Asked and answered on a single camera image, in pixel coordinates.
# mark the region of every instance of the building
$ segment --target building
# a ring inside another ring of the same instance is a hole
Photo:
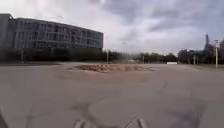
[[[210,44],[210,39],[208,34],[205,35],[205,41],[206,41],[206,44]]]
[[[0,47],[102,50],[103,33],[67,24],[0,14]]]
[[[224,50],[224,39],[220,43],[220,49]]]

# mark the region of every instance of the cloud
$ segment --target cloud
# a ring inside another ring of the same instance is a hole
[[[7,0],[1,13],[102,31],[105,48],[177,53],[224,37],[222,0]]]

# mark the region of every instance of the office building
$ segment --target office building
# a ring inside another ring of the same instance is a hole
[[[103,48],[103,33],[36,19],[0,14],[0,47],[3,48]]]

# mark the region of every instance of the distant building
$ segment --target distant building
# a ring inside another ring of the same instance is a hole
[[[0,14],[3,48],[103,48],[103,33],[67,24]]]
[[[205,35],[205,47],[204,47],[204,51],[212,51],[213,50],[213,46],[210,44],[210,39],[209,36],[206,34]]]
[[[224,49],[224,39],[221,41],[221,43],[220,43],[220,48],[221,49]]]

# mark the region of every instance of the overcast sky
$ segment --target overcast sky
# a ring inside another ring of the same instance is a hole
[[[1,0],[0,12],[98,30],[118,51],[177,53],[224,37],[223,0]]]

